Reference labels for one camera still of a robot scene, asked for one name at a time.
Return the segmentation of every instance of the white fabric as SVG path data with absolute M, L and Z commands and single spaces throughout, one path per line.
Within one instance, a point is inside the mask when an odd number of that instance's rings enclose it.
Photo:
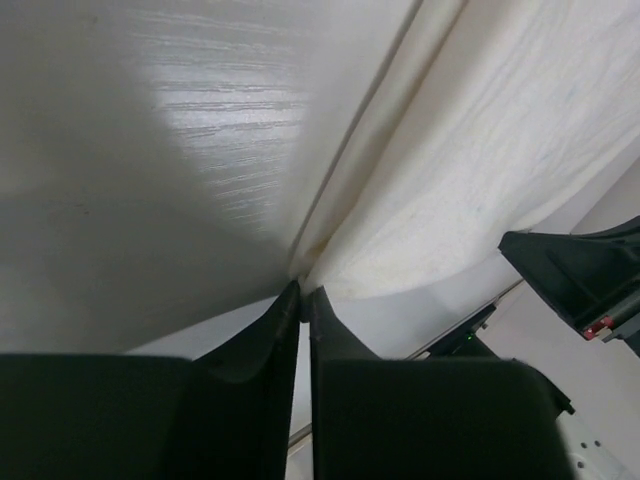
M 640 135 L 640 2 L 469 2 L 455 17 L 457 8 L 429 48 L 411 39 L 434 27 L 411 25 L 401 50 L 423 48 L 430 67 L 421 84 L 413 69 L 400 85 L 412 97 L 406 112 L 403 95 L 375 112 L 391 113 L 382 136 L 365 129 L 381 154 L 356 129 L 340 158 L 295 254 L 315 261 L 307 290 L 382 295 L 472 266 Z M 402 58 L 388 75 L 402 75 Z M 376 97 L 370 108 L 385 104 Z M 372 173 L 344 204 L 351 185 L 337 173 L 353 168 Z

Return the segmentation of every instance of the black plastic part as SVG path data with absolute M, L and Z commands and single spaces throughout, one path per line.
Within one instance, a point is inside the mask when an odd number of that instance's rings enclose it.
M 0 478 L 284 478 L 299 332 L 291 284 L 196 362 L 0 356 Z
M 429 345 L 427 348 L 429 358 L 456 355 L 462 357 L 495 357 L 496 355 L 493 351 L 475 336 L 478 328 L 495 311 L 495 305 L 487 305 L 437 342 Z
M 469 320 L 460 324 L 447 335 L 439 339 L 437 342 L 427 348 L 429 357 L 427 360 L 434 358 L 485 358 L 497 359 L 498 356 L 491 350 L 482 340 L 478 338 L 476 332 L 482 324 L 496 311 L 493 304 L 487 305 Z M 567 397 L 546 375 L 538 372 L 542 381 L 546 384 L 548 392 L 553 402 L 555 416 L 558 417 L 562 412 L 568 412 L 571 415 L 575 413 L 575 409 L 571 405 L 571 399 Z
M 634 333 L 629 338 L 625 339 L 625 342 L 629 348 L 640 357 L 640 332 Z
M 640 332 L 640 313 L 634 315 L 626 322 L 621 323 L 618 327 L 615 327 L 611 333 L 602 339 L 607 343 L 614 339 L 627 340 Z
M 306 303 L 316 480 L 573 478 L 532 368 L 381 360 L 341 324 L 323 289 Z
M 617 328 L 640 312 L 640 217 L 590 235 L 507 232 L 500 250 L 587 339 L 605 323 Z

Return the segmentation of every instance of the white sheet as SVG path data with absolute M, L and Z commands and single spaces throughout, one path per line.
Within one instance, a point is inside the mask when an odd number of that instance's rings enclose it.
M 376 296 L 475 265 L 640 135 L 640 2 L 469 2 L 443 33 L 383 153 L 368 154 L 372 174 L 346 214 L 331 187 L 342 180 L 329 180 L 309 225 L 337 212 L 338 226 L 303 232 L 295 256 L 313 263 L 308 290 Z

